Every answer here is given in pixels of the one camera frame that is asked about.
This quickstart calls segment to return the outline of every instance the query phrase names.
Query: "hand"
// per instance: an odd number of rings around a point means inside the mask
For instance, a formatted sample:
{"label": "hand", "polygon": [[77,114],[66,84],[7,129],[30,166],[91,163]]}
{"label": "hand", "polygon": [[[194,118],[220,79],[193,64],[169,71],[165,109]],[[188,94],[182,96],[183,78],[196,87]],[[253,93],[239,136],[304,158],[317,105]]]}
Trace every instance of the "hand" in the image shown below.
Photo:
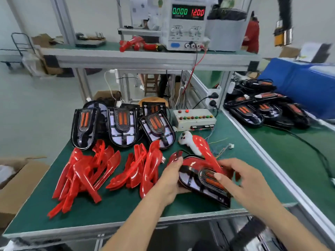
{"label": "hand", "polygon": [[163,171],[161,177],[154,185],[153,189],[159,190],[159,195],[163,198],[165,206],[171,204],[179,192],[178,180],[179,169],[183,164],[183,157],[169,164]]}
{"label": "hand", "polygon": [[232,168],[241,175],[241,186],[237,186],[227,176],[214,174],[215,178],[251,214],[265,221],[284,209],[258,169],[239,159],[224,159],[220,160],[219,164]]}

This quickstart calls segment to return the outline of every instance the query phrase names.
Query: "electrical outlet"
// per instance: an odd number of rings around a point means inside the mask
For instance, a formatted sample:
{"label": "electrical outlet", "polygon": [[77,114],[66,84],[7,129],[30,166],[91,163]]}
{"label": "electrical outlet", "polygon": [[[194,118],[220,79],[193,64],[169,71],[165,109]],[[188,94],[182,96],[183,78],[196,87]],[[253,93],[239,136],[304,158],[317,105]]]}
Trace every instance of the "electrical outlet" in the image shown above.
{"label": "electrical outlet", "polygon": [[[221,86],[218,86],[216,89],[208,89],[208,92],[207,92],[206,96],[210,96],[210,95],[212,95],[212,93],[216,92],[219,95],[219,98],[220,98],[221,90],[222,90]],[[219,107],[218,106],[219,98],[217,98],[217,99],[207,98],[206,101],[205,101],[205,104],[207,105],[208,108],[213,108],[209,105],[209,102],[214,100],[216,102],[217,107]]]}

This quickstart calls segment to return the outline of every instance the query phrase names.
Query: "red digital readout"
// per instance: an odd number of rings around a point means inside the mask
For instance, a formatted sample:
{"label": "red digital readout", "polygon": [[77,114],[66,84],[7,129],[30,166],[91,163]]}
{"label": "red digital readout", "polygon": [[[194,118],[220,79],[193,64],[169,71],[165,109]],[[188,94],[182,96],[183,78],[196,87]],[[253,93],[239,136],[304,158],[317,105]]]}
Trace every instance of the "red digital readout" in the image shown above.
{"label": "red digital readout", "polygon": [[202,17],[203,15],[205,15],[205,9],[192,9],[193,17]]}

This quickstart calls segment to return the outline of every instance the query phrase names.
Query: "floor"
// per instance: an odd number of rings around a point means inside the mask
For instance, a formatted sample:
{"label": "floor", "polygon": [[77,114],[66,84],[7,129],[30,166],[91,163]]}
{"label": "floor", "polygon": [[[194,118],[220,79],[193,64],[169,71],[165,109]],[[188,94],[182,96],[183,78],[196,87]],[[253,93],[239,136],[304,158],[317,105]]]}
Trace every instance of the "floor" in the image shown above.
{"label": "floor", "polygon": [[[74,110],[83,105],[77,80],[40,79],[31,77],[19,65],[9,71],[0,64],[0,157],[46,156],[42,160],[52,164],[70,138]],[[104,72],[88,76],[93,95],[98,90],[109,90]],[[115,75],[107,73],[106,77],[111,89],[118,90]],[[143,98],[140,82],[134,78],[129,82],[132,98]]]}

